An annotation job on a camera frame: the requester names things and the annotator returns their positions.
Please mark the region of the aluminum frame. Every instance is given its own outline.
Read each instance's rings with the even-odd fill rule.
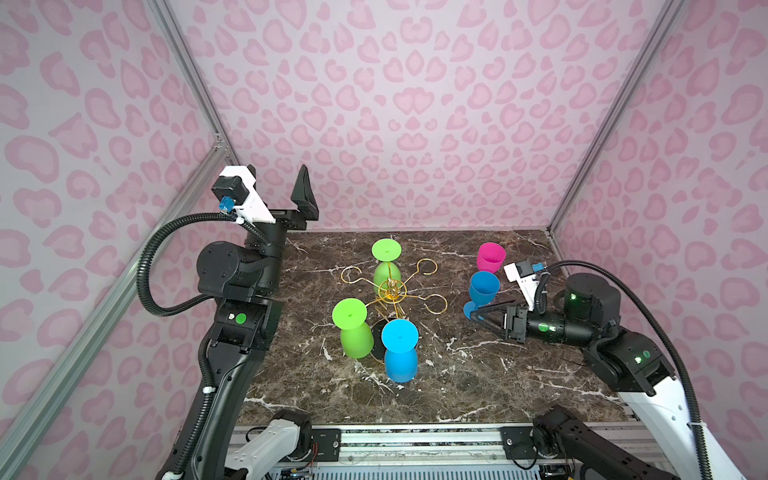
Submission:
[[[634,94],[642,85],[645,75],[650,70],[651,65],[654,64],[656,57],[661,52],[674,27],[681,20],[682,15],[680,13],[688,2],[689,0],[667,0],[661,7],[659,16],[656,18],[653,27],[651,27],[648,37],[645,39],[640,52],[627,73],[627,77],[624,79],[624,83],[621,84],[614,102],[608,109],[605,120],[603,120],[603,123],[598,128],[598,132],[584,154],[584,160],[579,165],[578,170],[576,170],[573,180],[565,191],[563,200],[558,205],[558,209],[554,212],[552,221],[549,227],[547,227],[547,231],[553,237],[553,245],[555,245],[554,237],[556,237],[558,229],[562,226],[568,211],[581,192],[581,188],[587,182],[589,173],[592,172],[592,168],[600,159],[603,147],[608,138],[616,131],[616,127],[621,122],[624,112],[629,108]]]
[[[112,330],[127,312],[136,297],[138,258],[147,240],[167,222],[190,213],[200,196],[208,190],[212,179],[218,176],[231,159],[228,151],[213,147],[165,214],[158,219],[157,226],[144,240],[128,267],[85,320],[80,332],[3,435],[0,444],[0,478],[15,478],[24,468]],[[158,256],[168,244],[164,242],[157,252]]]
[[[668,472],[672,464],[656,439],[642,422],[590,422],[598,435],[636,457]],[[321,468],[347,467],[350,471],[366,467],[415,465],[480,465],[480,468],[514,465],[502,446],[501,427],[532,428],[531,423],[424,423],[402,425],[315,425],[314,429],[341,429],[338,462],[323,462]],[[245,443],[252,426],[235,427],[230,450]],[[461,445],[427,445],[457,443]],[[562,459],[538,458],[537,465],[557,465]]]
[[[229,151],[233,157],[233,165],[240,165],[240,160],[234,149],[231,148],[232,142],[227,135],[221,117],[214,106],[213,98],[206,87],[206,82],[197,68],[197,64],[190,52],[187,42],[184,40],[184,33],[176,18],[176,14],[167,0],[147,0],[158,28],[163,32],[163,36],[168,42],[171,53],[176,58],[176,62],[184,75],[184,79],[192,90],[192,95],[200,106],[200,112],[205,118],[210,132],[216,139],[216,145]]]

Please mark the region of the black bracket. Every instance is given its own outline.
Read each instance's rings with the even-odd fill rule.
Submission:
[[[317,456],[315,462],[338,462],[341,450],[340,429],[312,429],[312,442],[317,444]],[[281,462],[292,462],[288,457],[283,457]]]
[[[502,447],[507,460],[528,460],[536,458],[536,449],[533,446],[531,427],[501,427]],[[563,453],[553,458],[565,458]]]

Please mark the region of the black robot arm segment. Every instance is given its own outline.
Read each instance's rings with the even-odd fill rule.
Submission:
[[[209,299],[215,299],[217,304],[213,325],[198,351],[203,373],[200,388],[173,451],[157,473],[157,480],[246,478],[249,475],[225,468],[229,438],[250,380],[270,348],[280,321],[283,304],[272,297],[280,284],[286,233],[306,230],[308,220],[319,218],[306,166],[301,167],[291,195],[298,210],[267,209],[255,190],[255,183],[253,167],[225,167],[211,189],[221,202],[221,212],[187,215],[163,225],[150,238],[139,260],[136,290],[150,313],[175,315]],[[170,308],[157,305],[149,288],[149,274],[157,250],[175,230],[208,220],[241,225],[248,231],[245,245],[230,242],[206,245],[197,258],[200,295]],[[281,422],[281,432],[293,432],[286,419]],[[292,442],[292,436],[286,438],[284,443]],[[276,455],[283,447],[274,450]]]
[[[559,405],[534,418],[532,436],[538,454],[565,453],[611,480],[680,480],[599,436]]]

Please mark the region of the dark marble surface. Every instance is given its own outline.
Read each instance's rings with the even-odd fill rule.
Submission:
[[[449,302],[432,315],[417,299],[405,299],[407,317],[420,333],[419,373],[407,384],[389,380],[384,365],[368,356],[360,361],[343,355],[331,310],[355,296],[368,303],[373,287],[339,280],[345,266],[359,266],[372,278],[376,260],[372,244],[391,237],[402,245],[396,261],[407,278],[418,259],[439,264],[433,276],[416,276],[411,293],[441,293]],[[277,336],[262,370],[254,378],[240,413],[243,425],[264,424],[284,406],[310,412],[322,423],[526,422],[555,403],[585,421],[625,420],[617,398],[586,367],[573,347],[535,340],[504,343],[462,312],[469,301],[469,277],[477,271],[478,247],[503,245],[507,261],[554,262],[543,232],[403,232],[295,233],[286,245],[278,299],[286,302]],[[495,302],[523,300],[499,270],[502,290]],[[562,278],[550,282],[550,291]],[[381,317],[369,308],[368,324]]]

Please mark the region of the pink leopard print wall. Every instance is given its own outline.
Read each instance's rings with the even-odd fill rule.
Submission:
[[[0,5],[0,435],[211,146],[147,13]]]
[[[260,193],[322,229],[546,226],[661,0],[172,2]]]
[[[209,193],[193,210],[214,211],[217,205]],[[215,240],[242,244],[245,232],[216,222],[198,223],[174,234],[152,269],[152,293],[160,305],[197,294],[197,255]],[[160,318],[147,313],[136,299],[20,480],[154,478],[200,384],[197,346],[213,321],[214,308],[209,300]]]
[[[704,421],[768,478],[768,4],[697,0],[557,238],[654,311]],[[627,306],[625,323],[650,327]]]

